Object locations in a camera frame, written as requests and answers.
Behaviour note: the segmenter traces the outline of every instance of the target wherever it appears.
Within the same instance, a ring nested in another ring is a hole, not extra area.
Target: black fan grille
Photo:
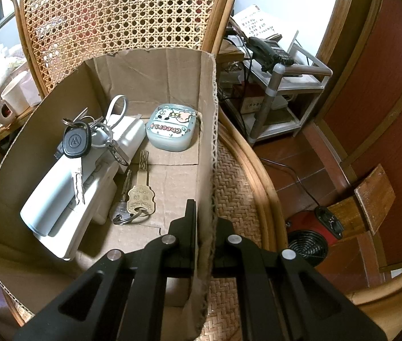
[[[320,264],[329,250],[327,241],[319,233],[297,230],[288,234],[289,248],[302,256],[312,266]]]

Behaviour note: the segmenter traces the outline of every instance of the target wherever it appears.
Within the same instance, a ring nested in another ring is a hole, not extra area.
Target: brass key
[[[151,215],[155,212],[155,192],[153,192],[148,185],[148,160],[149,152],[142,150],[139,155],[136,186],[128,192],[129,199],[127,201],[127,209],[131,214],[141,213],[142,215]]]

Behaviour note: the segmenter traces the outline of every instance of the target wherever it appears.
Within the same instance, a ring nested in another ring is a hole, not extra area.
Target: metal screw
[[[163,241],[163,243],[166,245],[171,245],[171,244],[175,243],[175,240],[176,240],[176,238],[172,234],[165,234],[161,238],[161,241]]]
[[[228,241],[231,244],[240,244],[242,242],[242,237],[240,237],[238,234],[230,234],[228,236]]]
[[[293,260],[296,258],[296,252],[291,249],[284,249],[281,252],[281,256],[283,256],[286,260]]]
[[[117,259],[120,259],[120,257],[122,256],[122,252],[120,250],[117,249],[113,249],[110,250],[106,256],[108,257],[109,260],[114,261]]]

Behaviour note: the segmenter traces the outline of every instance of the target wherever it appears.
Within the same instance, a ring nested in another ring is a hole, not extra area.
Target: small plastic container
[[[190,146],[195,132],[196,111],[189,106],[164,103],[158,106],[147,125],[147,137],[157,149],[180,152]]]

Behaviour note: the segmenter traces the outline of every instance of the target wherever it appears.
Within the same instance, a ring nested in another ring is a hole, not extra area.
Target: pink cartoon character
[[[177,120],[178,120],[180,123],[186,123],[186,122],[189,121],[190,116],[191,116],[191,113],[189,113],[189,112],[187,112],[187,111],[180,111],[180,112],[179,112],[179,117],[177,117]]]

